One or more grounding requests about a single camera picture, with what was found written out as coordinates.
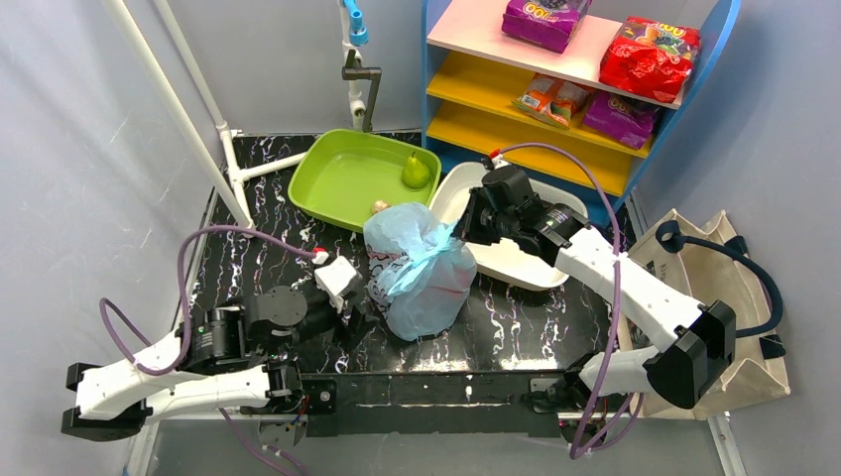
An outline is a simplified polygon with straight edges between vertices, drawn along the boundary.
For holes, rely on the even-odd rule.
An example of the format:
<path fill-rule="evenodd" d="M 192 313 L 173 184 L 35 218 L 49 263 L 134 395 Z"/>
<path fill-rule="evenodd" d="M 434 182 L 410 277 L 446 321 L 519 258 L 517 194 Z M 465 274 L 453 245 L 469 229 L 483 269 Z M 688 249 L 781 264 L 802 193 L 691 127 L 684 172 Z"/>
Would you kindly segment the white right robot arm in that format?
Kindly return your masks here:
<path fill-rule="evenodd" d="M 608 243 L 582 214 L 549 203 L 514 166 L 487 173 L 469 190 L 454 237 L 492 245 L 504 239 L 611 302 L 650 346 L 586 355 L 564 372 L 576 398 L 654 393 L 693 409 L 735 356 L 736 314 L 727 303 L 705 304 L 660 281 Z"/>

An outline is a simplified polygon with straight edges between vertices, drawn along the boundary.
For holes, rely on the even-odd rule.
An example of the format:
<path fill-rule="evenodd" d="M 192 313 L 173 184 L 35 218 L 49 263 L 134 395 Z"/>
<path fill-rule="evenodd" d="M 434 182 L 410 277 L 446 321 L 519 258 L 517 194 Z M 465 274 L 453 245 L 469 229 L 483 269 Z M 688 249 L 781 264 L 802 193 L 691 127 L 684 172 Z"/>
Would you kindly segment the purple snack bag top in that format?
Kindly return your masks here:
<path fill-rule="evenodd" d="M 503 13 L 501 30 L 515 39 L 562 54 L 591 4 L 590 0 L 511 0 Z"/>

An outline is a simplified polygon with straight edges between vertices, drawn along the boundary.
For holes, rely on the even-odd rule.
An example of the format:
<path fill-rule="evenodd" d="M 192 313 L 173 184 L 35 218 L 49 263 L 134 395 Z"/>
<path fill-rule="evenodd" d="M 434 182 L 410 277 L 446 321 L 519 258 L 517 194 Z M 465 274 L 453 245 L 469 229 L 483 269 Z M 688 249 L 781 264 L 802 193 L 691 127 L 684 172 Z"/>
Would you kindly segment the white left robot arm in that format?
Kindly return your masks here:
<path fill-rule="evenodd" d="M 234 297 L 127 359 L 70 365 L 66 386 L 75 403 L 63 412 L 60 431 L 108 442 L 147 423 L 216 409 L 296 418 L 332 413 L 335 385 L 305 377 L 297 348 L 325 332 L 352 347 L 375 319 L 362 275 L 346 258 L 334 258 L 299 289 Z"/>

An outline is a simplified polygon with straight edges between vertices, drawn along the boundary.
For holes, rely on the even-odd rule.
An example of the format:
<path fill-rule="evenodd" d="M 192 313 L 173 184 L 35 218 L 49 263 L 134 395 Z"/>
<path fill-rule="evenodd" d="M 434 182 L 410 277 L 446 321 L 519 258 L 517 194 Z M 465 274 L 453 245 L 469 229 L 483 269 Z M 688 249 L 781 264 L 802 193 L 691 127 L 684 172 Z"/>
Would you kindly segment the light blue printed plastic bag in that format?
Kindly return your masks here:
<path fill-rule="evenodd" d="M 368 294 L 390 331 L 404 341 L 450 328 L 470 294 L 477 263 L 423 204 L 388 207 L 363 225 Z"/>

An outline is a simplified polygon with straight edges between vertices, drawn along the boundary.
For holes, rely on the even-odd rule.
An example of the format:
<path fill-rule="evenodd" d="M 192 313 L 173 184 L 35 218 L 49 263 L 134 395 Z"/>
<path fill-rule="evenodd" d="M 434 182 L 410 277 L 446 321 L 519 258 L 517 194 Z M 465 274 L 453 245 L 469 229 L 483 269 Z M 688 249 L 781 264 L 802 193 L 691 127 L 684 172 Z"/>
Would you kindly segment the cream canvas tote bag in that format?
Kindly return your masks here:
<path fill-rule="evenodd" d="M 699 227 L 676 210 L 670 210 L 658 224 L 677 222 L 681 234 L 725 246 L 747 254 L 747 245 L 725 211 Z M 628 251 L 629 257 L 672 288 L 704 303 L 722 300 L 736 312 L 737 327 L 751 328 L 771 317 L 770 298 L 759 278 L 731 258 L 697 245 L 688 244 L 676 254 L 667 252 L 652 227 Z M 758 405 L 790 394 L 781 338 L 774 332 L 739 338 L 733 364 L 715 381 L 691 410 L 680 409 L 663 398 L 644 397 L 643 417 L 706 419 L 740 408 Z"/>

